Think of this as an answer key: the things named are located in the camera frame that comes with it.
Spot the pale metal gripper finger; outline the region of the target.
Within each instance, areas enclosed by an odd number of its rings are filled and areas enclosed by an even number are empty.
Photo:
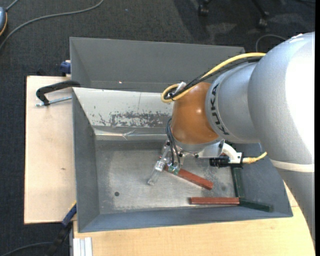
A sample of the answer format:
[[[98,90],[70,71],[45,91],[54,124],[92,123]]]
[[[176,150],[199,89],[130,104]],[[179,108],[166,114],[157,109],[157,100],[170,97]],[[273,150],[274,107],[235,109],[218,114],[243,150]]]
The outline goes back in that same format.
[[[164,169],[165,169],[165,163],[161,161],[157,161],[153,167],[152,174],[148,179],[147,184],[154,185],[158,181],[159,176],[164,171]]]

